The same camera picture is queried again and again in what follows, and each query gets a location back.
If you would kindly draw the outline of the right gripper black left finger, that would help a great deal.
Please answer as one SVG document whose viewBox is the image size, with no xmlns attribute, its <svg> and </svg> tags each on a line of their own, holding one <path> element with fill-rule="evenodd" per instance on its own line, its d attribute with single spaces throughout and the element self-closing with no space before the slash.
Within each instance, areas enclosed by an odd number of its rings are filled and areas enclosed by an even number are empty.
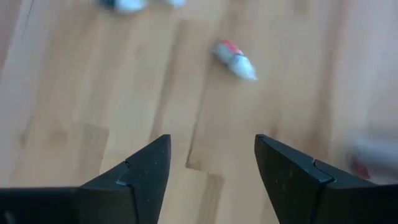
<svg viewBox="0 0 398 224">
<path fill-rule="evenodd" d="M 79 187 L 0 188 L 0 224 L 157 224 L 170 162 L 164 134 Z"/>
</svg>

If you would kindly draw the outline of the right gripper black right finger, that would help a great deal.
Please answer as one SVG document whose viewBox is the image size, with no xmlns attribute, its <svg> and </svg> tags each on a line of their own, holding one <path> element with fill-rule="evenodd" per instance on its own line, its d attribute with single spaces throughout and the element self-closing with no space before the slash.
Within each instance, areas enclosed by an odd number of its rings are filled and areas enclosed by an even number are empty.
<svg viewBox="0 0 398 224">
<path fill-rule="evenodd" d="M 360 179 L 263 134 L 254 152 L 280 224 L 398 224 L 398 184 Z"/>
</svg>

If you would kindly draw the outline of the large red orange-tip bottle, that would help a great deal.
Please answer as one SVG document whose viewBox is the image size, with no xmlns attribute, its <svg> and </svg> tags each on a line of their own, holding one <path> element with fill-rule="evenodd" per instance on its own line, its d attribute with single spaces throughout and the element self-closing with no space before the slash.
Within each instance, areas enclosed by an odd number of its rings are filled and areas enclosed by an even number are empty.
<svg viewBox="0 0 398 224">
<path fill-rule="evenodd" d="M 398 135 L 355 137 L 348 149 L 349 171 L 379 185 L 398 184 Z"/>
</svg>

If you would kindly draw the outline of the small red dropper bottle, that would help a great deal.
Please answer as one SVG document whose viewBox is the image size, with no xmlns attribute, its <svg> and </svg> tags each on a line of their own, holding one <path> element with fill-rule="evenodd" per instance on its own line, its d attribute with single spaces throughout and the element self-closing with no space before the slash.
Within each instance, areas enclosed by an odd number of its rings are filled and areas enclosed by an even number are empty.
<svg viewBox="0 0 398 224">
<path fill-rule="evenodd" d="M 220 40 L 213 53 L 239 78 L 257 80 L 256 70 L 251 61 L 229 40 Z"/>
</svg>

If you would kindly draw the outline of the small blue dropper bottle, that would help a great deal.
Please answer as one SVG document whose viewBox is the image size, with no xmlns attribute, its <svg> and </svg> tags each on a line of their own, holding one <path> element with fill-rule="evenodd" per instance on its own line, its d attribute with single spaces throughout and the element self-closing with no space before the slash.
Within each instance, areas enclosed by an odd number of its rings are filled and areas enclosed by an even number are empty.
<svg viewBox="0 0 398 224">
<path fill-rule="evenodd" d="M 118 13 L 132 14 L 147 6 L 146 0 L 97 0 L 100 4 Z"/>
</svg>

